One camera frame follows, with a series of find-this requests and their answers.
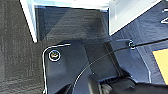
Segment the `floor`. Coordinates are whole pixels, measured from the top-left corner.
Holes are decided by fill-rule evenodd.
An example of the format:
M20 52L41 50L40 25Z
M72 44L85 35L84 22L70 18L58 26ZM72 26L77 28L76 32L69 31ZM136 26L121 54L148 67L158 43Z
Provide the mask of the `floor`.
M0 93L41 94L44 89L42 52L63 40L94 42L126 38L139 44L166 38L168 25L160 21L168 16L168 12L161 12L167 7L168 3L162 1L111 37L107 36L98 10L36 9L40 34L38 43L34 44L19 0L0 0ZM163 48L168 48L168 41L138 47L154 84L164 84L164 81L152 51Z

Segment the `cable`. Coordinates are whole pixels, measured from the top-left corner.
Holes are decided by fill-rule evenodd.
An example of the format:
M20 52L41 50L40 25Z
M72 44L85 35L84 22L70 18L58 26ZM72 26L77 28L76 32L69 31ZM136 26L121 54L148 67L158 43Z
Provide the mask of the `cable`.
M124 48L120 48L120 49L111 51L111 52L109 52L109 53L107 53L107 54L105 54L105 55L99 57L98 59L96 59L96 60L94 60L93 62L91 62L88 66L86 66L86 67L80 72L80 74L77 76L77 78L75 79L74 83L72 84L72 86L73 86L73 91L74 91L74 88L75 88L75 86L76 86L77 81L79 80L80 76L85 72L85 70L86 70L87 68L89 68L91 65L93 65L96 61L100 60L101 58L103 58L103 57L105 57L105 56L107 56L107 55L109 55L109 54L111 54L111 53L114 53L114 52L117 52L117 51L121 51L121 50L124 50L124 49L130 49L130 48L132 48L132 47L139 47L139 46L144 46L144 45L159 43L159 42L163 42L163 41L167 41L167 40L168 40L168 38L165 38L165 39L161 39L161 40L157 40L157 41L153 41L153 42L142 43L142 44L138 44L138 45L130 45L130 46L128 46L128 47L124 47Z

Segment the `black cable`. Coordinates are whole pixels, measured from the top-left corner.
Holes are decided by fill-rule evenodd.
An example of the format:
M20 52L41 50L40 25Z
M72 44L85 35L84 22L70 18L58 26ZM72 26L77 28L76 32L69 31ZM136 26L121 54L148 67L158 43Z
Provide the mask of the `black cable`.
M86 66L86 67L80 72L80 74L77 76L77 78L75 79L74 83L72 84L72 86L73 86L73 91L74 91L74 88L75 88L75 85L76 85L78 79L79 79L80 76L85 72L85 70L86 70L87 68L89 68L92 64L94 64L96 61L100 60L101 58L103 58L103 57L105 57L105 56L107 56L107 55L109 55L109 54L111 54L111 53L114 53L114 52L117 52L117 51L121 51L121 50L124 50L124 49L130 49L130 48L132 48L132 47L138 47L138 46L144 46L144 45L159 43L159 42L163 42L163 41L167 41L167 40L168 40L168 38L165 38L165 39L161 39L161 40L157 40L157 41L153 41L153 42L142 43L142 44L138 44L138 45L131 45L131 46L128 46L128 47L124 47L124 48L120 48L120 49L111 51L111 52L109 52L109 53L107 53L107 54L105 54L105 55L99 57L98 59L96 59L96 60L94 60L93 62L91 62L88 66Z

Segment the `white surface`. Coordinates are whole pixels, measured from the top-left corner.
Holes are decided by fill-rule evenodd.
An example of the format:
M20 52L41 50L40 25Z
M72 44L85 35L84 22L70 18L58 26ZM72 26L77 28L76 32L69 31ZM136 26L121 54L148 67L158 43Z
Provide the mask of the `white surface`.
M58 6L84 9L108 9L108 0L20 0L33 41L37 42L35 6Z
M33 41L37 42L34 0L20 0Z
M112 35L161 0L110 0L109 34Z

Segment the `white panel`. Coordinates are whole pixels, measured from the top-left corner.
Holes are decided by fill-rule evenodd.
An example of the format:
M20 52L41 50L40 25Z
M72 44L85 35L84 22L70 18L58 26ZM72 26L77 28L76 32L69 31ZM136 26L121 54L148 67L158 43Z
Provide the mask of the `white panel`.
M20 2L33 38L33 41L37 42L34 0L20 0Z
M109 34L112 35L161 0L110 0Z

